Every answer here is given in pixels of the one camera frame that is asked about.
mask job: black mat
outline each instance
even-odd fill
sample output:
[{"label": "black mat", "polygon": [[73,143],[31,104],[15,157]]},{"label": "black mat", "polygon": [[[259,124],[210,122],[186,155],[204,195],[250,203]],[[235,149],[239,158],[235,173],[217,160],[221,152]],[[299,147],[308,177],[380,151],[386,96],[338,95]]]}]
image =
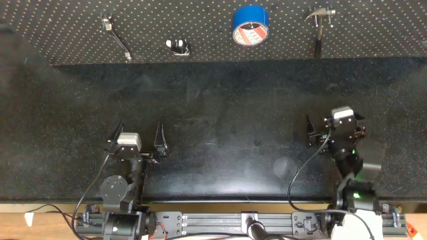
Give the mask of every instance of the black mat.
[{"label": "black mat", "polygon": [[[385,148],[378,192],[427,195],[427,60],[384,58],[14,66],[0,114],[2,201],[75,202],[103,160],[103,141],[123,119],[152,149],[161,121],[172,153],[150,166],[145,201],[285,201],[290,177],[310,155],[305,114],[323,119],[349,105]],[[110,163],[103,177],[123,174]],[[338,172],[320,157],[293,195],[330,197]],[[99,199],[102,181],[88,194]]]},{"label": "black mat", "polygon": [[[427,56],[427,2],[383,1],[4,1],[8,21],[50,64],[125,63],[123,49],[101,31],[102,13],[129,47],[134,63],[307,59],[316,27],[304,20],[309,7],[333,6],[333,27],[324,25],[324,58]],[[232,39],[232,18],[246,5],[264,7],[270,36],[257,47]],[[174,57],[166,40],[187,39],[190,57]]]}]

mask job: black tabletop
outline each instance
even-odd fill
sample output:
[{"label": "black tabletop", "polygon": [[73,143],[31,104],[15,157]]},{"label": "black tabletop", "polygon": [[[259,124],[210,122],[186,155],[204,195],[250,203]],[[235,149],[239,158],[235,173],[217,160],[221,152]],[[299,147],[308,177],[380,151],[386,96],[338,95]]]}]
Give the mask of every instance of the black tabletop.
[{"label": "black tabletop", "polygon": [[[161,121],[171,147],[169,158],[148,167],[144,201],[286,201],[291,177],[315,151],[304,143],[306,115],[318,124],[348,105],[367,118],[367,138],[384,151],[379,196],[423,200],[426,96],[425,58],[20,64],[1,88],[0,198],[77,201],[122,119],[145,150]],[[102,177],[124,169],[110,162]],[[318,157],[293,196],[328,199],[339,177],[327,154]],[[101,182],[87,201],[100,200]]]}]

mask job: perforated board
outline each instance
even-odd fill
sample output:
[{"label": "perforated board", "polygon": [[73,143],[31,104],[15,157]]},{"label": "perforated board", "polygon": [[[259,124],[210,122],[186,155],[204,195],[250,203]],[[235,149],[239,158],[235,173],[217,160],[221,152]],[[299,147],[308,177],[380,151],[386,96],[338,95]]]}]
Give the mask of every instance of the perforated board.
[{"label": "perforated board", "polygon": [[[270,35],[255,47],[232,38],[233,15],[246,5],[270,16]],[[126,62],[101,30],[105,12],[134,63],[249,61],[312,58],[316,26],[304,15],[326,6],[337,15],[333,27],[324,21],[323,58],[427,56],[425,0],[2,0],[0,17],[53,65]],[[190,56],[173,56],[167,39],[187,39]]]}]

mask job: roll of tape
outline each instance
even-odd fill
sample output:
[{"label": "roll of tape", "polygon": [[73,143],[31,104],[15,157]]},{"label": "roll of tape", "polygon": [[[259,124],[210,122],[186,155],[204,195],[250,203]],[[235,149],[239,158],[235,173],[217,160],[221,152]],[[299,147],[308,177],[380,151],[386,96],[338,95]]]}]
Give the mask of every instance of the roll of tape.
[{"label": "roll of tape", "polygon": [[260,6],[246,6],[234,14],[233,39],[243,46],[255,46],[268,37],[268,14]]}]

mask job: orange object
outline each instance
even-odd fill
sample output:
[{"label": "orange object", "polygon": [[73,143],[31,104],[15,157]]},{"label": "orange object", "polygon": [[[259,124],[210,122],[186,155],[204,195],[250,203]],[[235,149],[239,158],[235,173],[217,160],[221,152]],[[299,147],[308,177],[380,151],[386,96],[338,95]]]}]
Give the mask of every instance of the orange object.
[{"label": "orange object", "polygon": [[409,236],[411,236],[412,240],[424,240],[421,237],[421,234],[419,234],[415,227],[412,226],[410,223],[406,223],[406,227],[408,229],[408,234]]}]

